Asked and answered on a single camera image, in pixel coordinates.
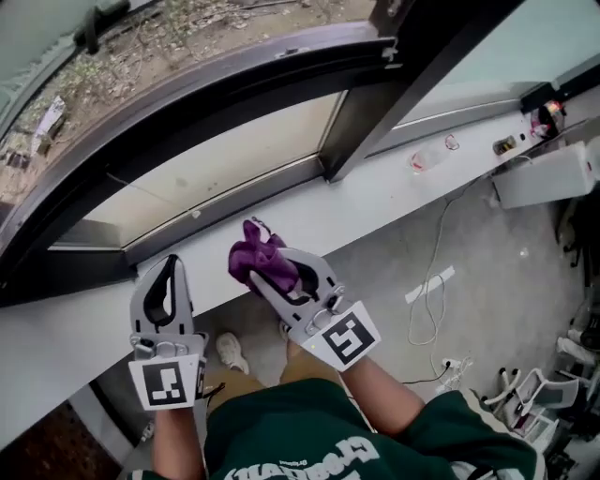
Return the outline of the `person's left forearm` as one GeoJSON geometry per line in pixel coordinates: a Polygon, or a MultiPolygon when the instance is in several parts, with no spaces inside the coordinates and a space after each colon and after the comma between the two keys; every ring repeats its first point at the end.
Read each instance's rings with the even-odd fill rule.
{"type": "Polygon", "coordinates": [[[206,480],[203,452],[191,408],[156,412],[153,470],[167,480],[206,480]]]}

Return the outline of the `red pink packet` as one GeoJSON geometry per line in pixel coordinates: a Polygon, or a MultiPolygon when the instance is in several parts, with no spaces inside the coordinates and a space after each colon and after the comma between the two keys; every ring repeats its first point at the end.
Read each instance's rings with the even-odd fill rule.
{"type": "Polygon", "coordinates": [[[554,139],[564,130],[565,117],[563,104],[550,100],[532,111],[530,132],[542,140],[554,139]]]}

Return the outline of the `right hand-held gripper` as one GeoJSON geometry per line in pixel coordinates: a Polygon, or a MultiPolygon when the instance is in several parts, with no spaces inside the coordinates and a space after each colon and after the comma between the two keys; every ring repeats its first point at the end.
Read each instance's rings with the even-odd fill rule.
{"type": "Polygon", "coordinates": [[[296,267],[296,286],[284,292],[270,278],[251,271],[253,284],[290,327],[293,342],[335,370],[346,371],[382,340],[364,303],[343,297],[345,287],[324,258],[291,247],[279,252],[296,267]],[[322,306],[310,312],[310,299],[322,306]]]}

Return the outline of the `white power strip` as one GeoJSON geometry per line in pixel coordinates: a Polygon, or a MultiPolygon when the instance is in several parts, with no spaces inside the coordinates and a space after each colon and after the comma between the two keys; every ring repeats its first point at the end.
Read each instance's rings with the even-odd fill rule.
{"type": "Polygon", "coordinates": [[[470,356],[461,360],[444,358],[442,364],[444,373],[438,379],[437,394],[458,390],[467,370],[473,365],[473,359],[470,356]]]}

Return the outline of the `person's right forearm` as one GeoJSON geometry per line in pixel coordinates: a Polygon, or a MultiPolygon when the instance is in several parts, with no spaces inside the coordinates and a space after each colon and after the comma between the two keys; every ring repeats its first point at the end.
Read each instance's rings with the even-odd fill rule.
{"type": "Polygon", "coordinates": [[[341,373],[341,379],[369,423],[396,437],[423,411],[425,402],[365,356],[341,373]]]}

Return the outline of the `black window frame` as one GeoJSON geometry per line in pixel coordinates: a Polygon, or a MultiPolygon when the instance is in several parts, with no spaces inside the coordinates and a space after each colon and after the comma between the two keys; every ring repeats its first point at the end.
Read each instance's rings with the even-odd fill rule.
{"type": "Polygon", "coordinates": [[[0,215],[0,308],[119,284],[140,263],[361,157],[574,95],[600,0],[377,0],[363,22],[181,69],[32,141],[0,215]]]}

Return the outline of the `clear plastic water bottle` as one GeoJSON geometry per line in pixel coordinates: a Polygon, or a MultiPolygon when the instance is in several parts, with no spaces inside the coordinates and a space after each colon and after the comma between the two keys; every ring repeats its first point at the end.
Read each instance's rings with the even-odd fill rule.
{"type": "Polygon", "coordinates": [[[449,159],[453,152],[460,148],[460,143],[453,134],[442,140],[432,142],[413,153],[407,160],[409,168],[417,174],[432,170],[449,159]]]}

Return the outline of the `white cabinet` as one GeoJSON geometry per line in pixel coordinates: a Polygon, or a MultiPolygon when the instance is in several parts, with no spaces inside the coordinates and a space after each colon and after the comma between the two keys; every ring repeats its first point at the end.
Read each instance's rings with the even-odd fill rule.
{"type": "Polygon", "coordinates": [[[503,209],[585,196],[600,185],[600,136],[526,161],[492,182],[503,209]]]}

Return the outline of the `green shirt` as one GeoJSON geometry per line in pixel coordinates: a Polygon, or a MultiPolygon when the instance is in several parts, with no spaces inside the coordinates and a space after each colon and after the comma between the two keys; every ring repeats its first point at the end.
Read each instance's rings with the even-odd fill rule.
{"type": "Polygon", "coordinates": [[[208,480],[546,480],[543,457],[473,393],[373,432],[339,385],[310,379],[233,398],[207,420],[208,480]]]}

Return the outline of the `white floor tape strip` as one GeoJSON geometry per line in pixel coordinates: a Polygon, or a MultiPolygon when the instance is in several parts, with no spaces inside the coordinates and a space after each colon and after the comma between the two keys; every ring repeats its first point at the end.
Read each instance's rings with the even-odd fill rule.
{"type": "Polygon", "coordinates": [[[456,273],[453,265],[450,265],[441,273],[432,275],[424,283],[415,287],[412,291],[405,294],[405,301],[407,304],[412,304],[418,298],[426,296],[433,292],[435,289],[443,287],[445,283],[456,273]]]}

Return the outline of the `white chair frame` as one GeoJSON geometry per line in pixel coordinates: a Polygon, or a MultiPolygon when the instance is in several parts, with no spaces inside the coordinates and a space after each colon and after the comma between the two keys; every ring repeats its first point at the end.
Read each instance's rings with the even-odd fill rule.
{"type": "Polygon", "coordinates": [[[535,407],[563,409],[571,407],[578,396],[579,380],[549,380],[540,368],[523,375],[519,368],[499,370],[500,393],[482,397],[494,415],[500,415],[510,426],[534,414],[535,407]]]}

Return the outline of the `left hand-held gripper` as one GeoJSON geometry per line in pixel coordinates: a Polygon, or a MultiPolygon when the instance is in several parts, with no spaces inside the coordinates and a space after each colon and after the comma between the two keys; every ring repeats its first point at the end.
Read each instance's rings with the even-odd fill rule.
{"type": "Polygon", "coordinates": [[[192,334],[193,306],[178,256],[159,261],[140,280],[131,297],[130,319],[134,359],[128,368],[143,409],[192,407],[203,393],[207,335],[192,334]],[[168,293],[171,314],[164,307],[168,293]],[[156,334],[161,327],[170,334],[156,334]],[[155,333],[137,334],[146,331],[155,333]]]}

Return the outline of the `brown shorts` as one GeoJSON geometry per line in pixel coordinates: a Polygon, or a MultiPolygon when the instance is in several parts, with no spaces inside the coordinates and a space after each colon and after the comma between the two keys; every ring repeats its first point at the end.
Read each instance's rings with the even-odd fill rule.
{"type": "MultiPolygon", "coordinates": [[[[310,353],[301,351],[288,359],[278,385],[315,379],[329,381],[343,387],[342,380],[334,368],[310,353]]],[[[206,387],[217,387],[221,383],[225,384],[227,392],[235,396],[264,389],[264,385],[255,376],[233,367],[219,367],[205,375],[206,387]]]]}

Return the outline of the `purple cloth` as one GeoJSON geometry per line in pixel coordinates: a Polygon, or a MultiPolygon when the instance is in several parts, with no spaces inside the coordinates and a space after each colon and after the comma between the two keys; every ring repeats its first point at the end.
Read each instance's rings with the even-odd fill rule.
{"type": "Polygon", "coordinates": [[[243,233],[245,239],[235,242],[230,249],[229,274],[258,295],[261,292],[252,281],[251,272],[261,274],[283,293],[293,291],[300,275],[297,267],[279,251],[286,247],[283,240],[255,217],[244,220],[243,233]]]}

